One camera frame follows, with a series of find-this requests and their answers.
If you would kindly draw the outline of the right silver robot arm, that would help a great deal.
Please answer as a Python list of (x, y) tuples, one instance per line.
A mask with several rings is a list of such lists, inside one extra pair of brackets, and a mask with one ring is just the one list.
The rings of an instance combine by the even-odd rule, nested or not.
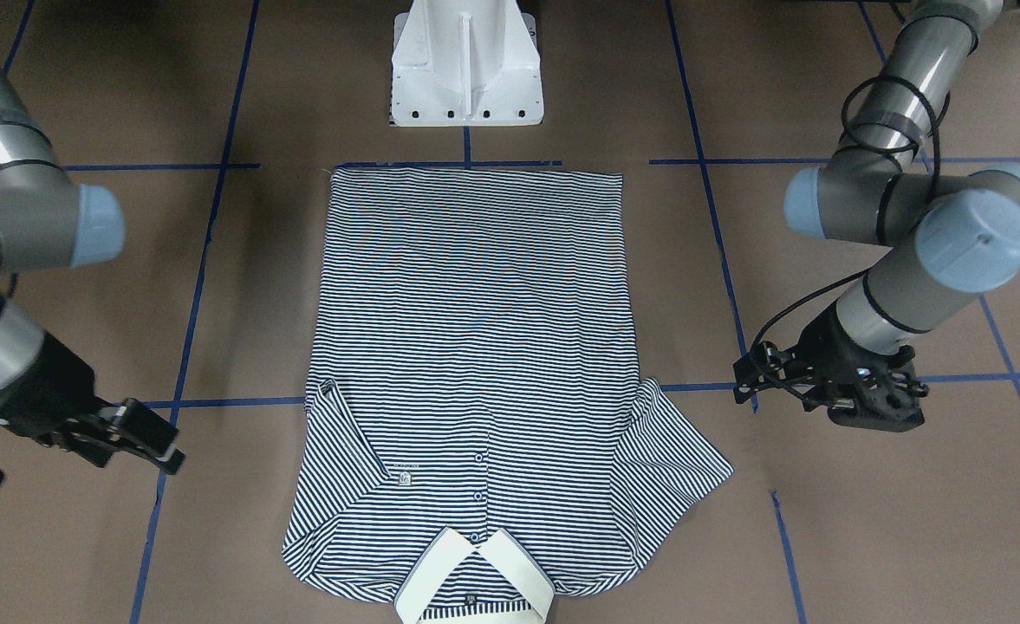
[[(125, 235), (117, 198), (70, 180), (0, 66), (0, 276), (105, 263)], [(98, 467), (118, 452), (168, 475), (185, 462), (176, 426), (140, 400), (99, 398), (93, 368), (2, 291), (0, 427)]]

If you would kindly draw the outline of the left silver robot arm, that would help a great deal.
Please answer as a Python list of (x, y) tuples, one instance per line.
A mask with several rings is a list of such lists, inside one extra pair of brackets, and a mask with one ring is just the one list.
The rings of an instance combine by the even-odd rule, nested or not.
[(913, 341), (1020, 272), (1020, 166), (941, 170), (954, 79), (1020, 1), (915, 1), (877, 75), (842, 103), (837, 150), (790, 179), (783, 215), (803, 236), (883, 246), (837, 300), (777, 348), (758, 331), (734, 363), (738, 404), (778, 388), (839, 426), (906, 432), (929, 387)]

